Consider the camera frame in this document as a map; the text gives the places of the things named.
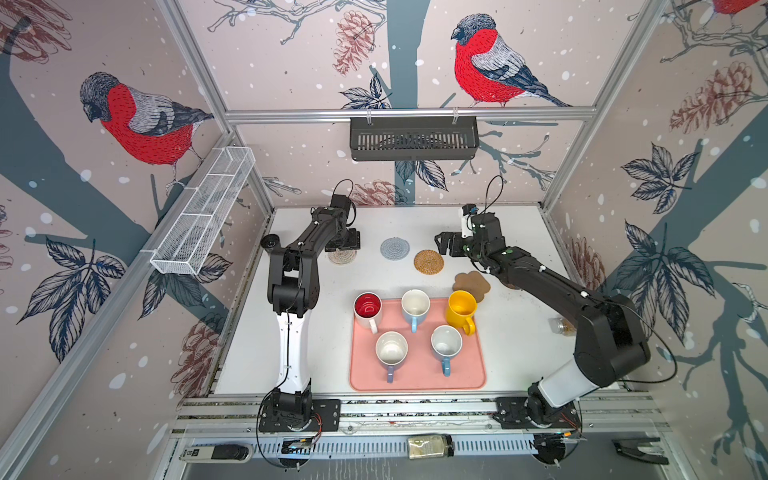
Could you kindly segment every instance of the pink tray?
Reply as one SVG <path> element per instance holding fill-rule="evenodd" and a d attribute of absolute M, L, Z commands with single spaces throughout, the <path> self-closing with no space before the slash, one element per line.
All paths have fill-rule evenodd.
<path fill-rule="evenodd" d="M 440 362 L 432 354 L 430 338 L 438 326 L 445 325 L 447 298 L 433 298 L 429 314 L 416 333 L 402 318 L 400 299 L 382 300 L 384 318 L 379 334 L 361 327 L 352 318 L 352 362 L 349 368 L 349 384 L 358 392 L 414 392 L 422 390 L 469 390 L 485 385 L 485 362 L 482 358 L 478 334 L 466 336 L 462 351 L 451 360 L 451 376 L 442 374 Z M 376 358 L 376 340 L 384 332 L 396 331 L 408 340 L 408 356 L 395 370 L 392 383 L 386 382 L 386 369 Z"/>

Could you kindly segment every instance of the cork coaster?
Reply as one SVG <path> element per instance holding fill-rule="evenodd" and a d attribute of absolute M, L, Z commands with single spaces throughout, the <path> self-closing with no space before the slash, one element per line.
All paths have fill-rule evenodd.
<path fill-rule="evenodd" d="M 483 278 L 480 272 L 460 273 L 455 278 L 453 291 L 464 290 L 470 292 L 477 303 L 485 298 L 485 294 L 491 291 L 491 284 Z"/>

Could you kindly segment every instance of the metal rail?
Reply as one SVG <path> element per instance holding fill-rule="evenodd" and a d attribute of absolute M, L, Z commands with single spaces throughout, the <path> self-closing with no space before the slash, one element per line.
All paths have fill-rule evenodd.
<path fill-rule="evenodd" d="M 386 110 L 231 110 L 230 125 L 349 122 L 350 118 L 475 116 L 479 121 L 588 121 L 595 107 L 388 108 Z"/>

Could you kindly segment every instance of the black metal basket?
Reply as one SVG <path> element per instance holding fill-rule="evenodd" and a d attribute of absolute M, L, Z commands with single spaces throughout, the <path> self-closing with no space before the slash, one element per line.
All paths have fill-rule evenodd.
<path fill-rule="evenodd" d="M 480 139 L 475 117 L 352 118 L 355 161 L 471 160 Z"/>

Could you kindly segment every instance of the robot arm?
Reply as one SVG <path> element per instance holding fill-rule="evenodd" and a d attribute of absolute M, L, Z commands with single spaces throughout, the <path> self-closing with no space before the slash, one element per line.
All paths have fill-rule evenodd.
<path fill-rule="evenodd" d="M 509 288 L 521 288 L 546 303 L 577 328 L 573 358 L 528 389 L 528 414 L 539 424 L 550 423 L 574 399 L 611 383 L 644 365 L 650 351 L 634 313 L 623 295 L 605 296 L 549 270 L 530 253 L 508 247 L 494 214 L 462 209 L 462 233 L 435 237 L 441 254 L 468 257 Z"/>
<path fill-rule="evenodd" d="M 285 425 L 301 427 L 310 420 L 312 393 L 306 354 L 310 314 L 320 295 L 317 257 L 323 249 L 360 248 L 360 233 L 348 228 L 350 208 L 357 216 L 355 204 L 347 196 L 334 194 L 330 206 L 315 209 L 310 225 L 288 247 L 280 247 L 277 235 L 261 241 L 270 251 L 266 297 L 280 326 L 277 387 L 266 404 L 266 415 Z M 294 270 L 298 276 L 286 275 Z"/>

